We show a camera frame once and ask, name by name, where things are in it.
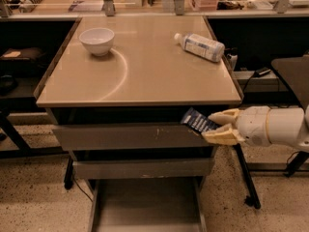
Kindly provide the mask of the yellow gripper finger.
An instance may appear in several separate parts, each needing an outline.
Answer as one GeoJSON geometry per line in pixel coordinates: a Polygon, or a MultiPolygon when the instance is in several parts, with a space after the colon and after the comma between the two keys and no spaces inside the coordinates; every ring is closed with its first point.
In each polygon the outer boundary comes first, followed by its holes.
{"type": "Polygon", "coordinates": [[[216,130],[205,131],[202,133],[202,136],[210,144],[233,146],[245,141],[232,124],[224,125],[216,130]]]}
{"type": "Polygon", "coordinates": [[[227,124],[234,124],[240,114],[240,110],[237,108],[227,109],[220,112],[212,113],[209,119],[216,124],[223,126],[227,124]]]}

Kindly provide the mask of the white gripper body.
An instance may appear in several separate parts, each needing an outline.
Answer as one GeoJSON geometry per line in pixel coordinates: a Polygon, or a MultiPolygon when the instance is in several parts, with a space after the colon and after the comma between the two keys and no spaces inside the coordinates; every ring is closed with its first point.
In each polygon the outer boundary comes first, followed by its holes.
{"type": "Polygon", "coordinates": [[[268,106],[250,106],[243,109],[236,122],[237,129],[244,141],[251,146],[269,146],[267,138],[268,106]]]}

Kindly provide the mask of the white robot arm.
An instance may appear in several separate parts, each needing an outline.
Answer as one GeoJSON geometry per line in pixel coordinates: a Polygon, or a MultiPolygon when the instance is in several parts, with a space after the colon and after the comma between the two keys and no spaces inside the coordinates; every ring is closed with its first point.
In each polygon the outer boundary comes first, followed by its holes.
{"type": "Polygon", "coordinates": [[[286,145],[309,152],[308,109],[250,106],[212,113],[209,119],[218,128],[205,131],[202,136],[212,144],[286,145]]]}

